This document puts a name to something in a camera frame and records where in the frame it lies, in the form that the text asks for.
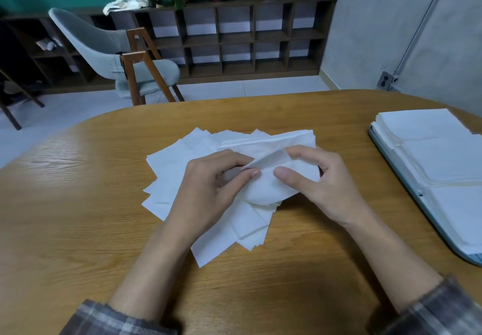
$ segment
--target plaid sleeve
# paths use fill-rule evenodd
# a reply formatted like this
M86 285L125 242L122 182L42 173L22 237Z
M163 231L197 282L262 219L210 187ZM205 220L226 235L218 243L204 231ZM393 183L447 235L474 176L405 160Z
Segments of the plaid sleeve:
M482 308L453 277L407 308L382 335L482 335Z
M85 300L60 335L175 335L176 331L123 315L108 305Z

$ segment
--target table top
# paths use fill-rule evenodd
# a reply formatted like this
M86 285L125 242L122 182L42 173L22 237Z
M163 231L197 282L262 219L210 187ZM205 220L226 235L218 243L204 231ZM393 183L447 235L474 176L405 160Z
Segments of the table top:
M55 334L84 299L109 298L159 222L141 206L155 179L146 156L195 127L313 129L381 218L482 302L482 269L443 243L367 134L379 112L439 107L369 90L272 95L132 107L58 133L0 170L0 332ZM451 111L482 132L481 118ZM186 335L347 334L392 314L354 242L296 195L273 215L263 246L234 245L201 269L189 254L165 323Z

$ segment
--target person's left hand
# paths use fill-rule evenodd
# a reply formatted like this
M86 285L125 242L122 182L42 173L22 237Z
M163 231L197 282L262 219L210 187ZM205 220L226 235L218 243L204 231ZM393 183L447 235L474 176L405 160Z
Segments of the person's left hand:
M189 248L221 218L239 191L261 171L244 170L224 186L220 183L222 174L251 161L253 158L229 149L191 160L163 228L176 235L185 249Z

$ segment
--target gray wall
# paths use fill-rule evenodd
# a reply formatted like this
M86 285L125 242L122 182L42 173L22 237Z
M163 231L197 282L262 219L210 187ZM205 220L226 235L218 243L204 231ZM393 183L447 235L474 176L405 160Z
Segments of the gray wall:
M482 116L482 0L440 0L397 83Z
M338 0L322 69L341 89L376 89L431 0ZM397 83L482 116L482 0L440 0Z

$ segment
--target fingernail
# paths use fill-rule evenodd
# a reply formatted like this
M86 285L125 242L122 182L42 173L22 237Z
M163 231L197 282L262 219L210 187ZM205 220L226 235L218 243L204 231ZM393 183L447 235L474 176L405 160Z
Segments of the fingernail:
M289 173L289 169L284 166L278 166L273 170L273 175L278 179L286 178Z

